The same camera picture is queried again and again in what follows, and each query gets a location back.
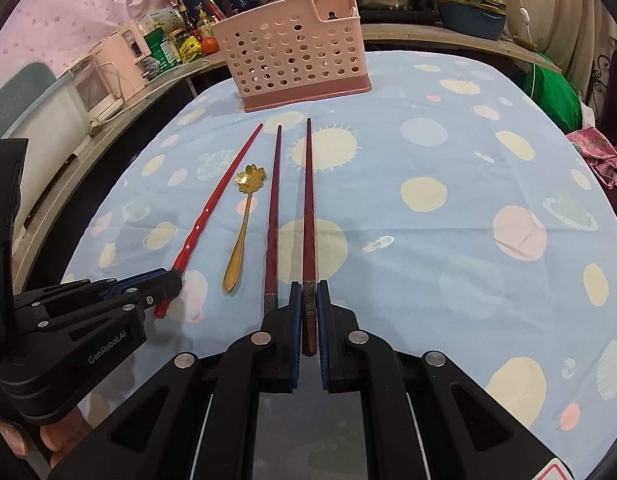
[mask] light blue tablecloth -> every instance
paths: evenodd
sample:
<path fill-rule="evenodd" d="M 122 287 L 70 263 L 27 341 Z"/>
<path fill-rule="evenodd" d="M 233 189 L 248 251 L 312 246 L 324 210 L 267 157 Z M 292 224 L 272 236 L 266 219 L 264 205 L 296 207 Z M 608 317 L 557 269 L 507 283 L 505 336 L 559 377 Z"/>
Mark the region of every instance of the light blue tablecloth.
<path fill-rule="evenodd" d="M 169 268 L 260 122 L 243 165 L 270 172 L 281 122 L 287 298 L 301 276 L 301 222 L 289 222 L 302 216 L 311 117 L 319 277 L 333 302 L 397 350 L 444 351 L 585 478 L 617 437 L 617 220 L 605 195 L 551 120 L 490 66 L 416 52 L 367 61 L 367 94 L 246 114 L 232 80 L 204 92 L 125 171 L 67 279 Z M 147 320 L 148 343 L 87 399 L 93 420 L 176 352 L 214 354 L 256 330 L 269 192 L 255 194 L 230 295 L 221 280 L 245 196 L 235 184 L 224 192 L 184 297 L 166 320 Z"/>

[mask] pink cloth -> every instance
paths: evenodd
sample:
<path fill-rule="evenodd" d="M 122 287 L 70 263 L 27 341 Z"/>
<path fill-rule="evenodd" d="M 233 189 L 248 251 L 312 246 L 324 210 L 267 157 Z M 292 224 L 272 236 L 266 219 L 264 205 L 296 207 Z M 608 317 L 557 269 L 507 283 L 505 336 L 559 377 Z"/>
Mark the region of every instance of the pink cloth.
<path fill-rule="evenodd" d="M 34 61 L 59 75 L 129 19 L 172 0 L 21 0 L 0 32 L 0 88 Z"/>
<path fill-rule="evenodd" d="M 617 151 L 596 128 L 567 135 L 604 189 L 617 188 Z"/>

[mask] yellow package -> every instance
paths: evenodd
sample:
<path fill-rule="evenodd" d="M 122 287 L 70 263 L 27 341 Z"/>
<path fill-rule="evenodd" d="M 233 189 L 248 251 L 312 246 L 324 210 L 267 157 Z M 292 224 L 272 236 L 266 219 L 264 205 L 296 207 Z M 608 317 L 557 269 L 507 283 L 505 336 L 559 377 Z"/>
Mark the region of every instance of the yellow package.
<path fill-rule="evenodd" d="M 180 47 L 180 56 L 183 63 L 190 63 L 202 55 L 202 47 L 200 42 L 193 36 L 186 40 Z"/>

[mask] pink appliance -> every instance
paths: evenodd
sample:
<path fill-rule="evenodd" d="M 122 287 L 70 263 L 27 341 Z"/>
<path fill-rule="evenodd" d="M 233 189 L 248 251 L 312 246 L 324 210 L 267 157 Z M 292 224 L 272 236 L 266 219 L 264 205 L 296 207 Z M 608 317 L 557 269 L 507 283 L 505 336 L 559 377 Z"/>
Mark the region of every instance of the pink appliance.
<path fill-rule="evenodd" d="M 150 56 L 150 49 L 137 23 L 125 23 L 95 45 L 90 54 L 116 96 L 126 101 L 146 86 L 140 62 Z"/>

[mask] spoon handle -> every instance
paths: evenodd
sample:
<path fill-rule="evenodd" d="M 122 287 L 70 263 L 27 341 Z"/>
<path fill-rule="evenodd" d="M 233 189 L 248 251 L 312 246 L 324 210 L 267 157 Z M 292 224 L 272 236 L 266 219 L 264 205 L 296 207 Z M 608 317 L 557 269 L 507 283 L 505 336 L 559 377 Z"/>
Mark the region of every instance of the spoon handle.
<path fill-rule="evenodd" d="M 242 262 L 244 261 L 244 240 L 246 239 L 246 226 L 248 225 L 248 214 L 251 211 L 251 199 L 253 193 L 249 193 L 246 199 L 246 206 L 244 208 L 244 218 L 242 219 L 242 227 L 237 235 L 237 242 L 231 253 L 230 260 L 226 266 L 226 272 L 224 273 L 224 280 L 222 281 L 222 288 L 224 292 L 228 293 L 233 290 L 239 279 L 239 273 L 242 271 Z"/>

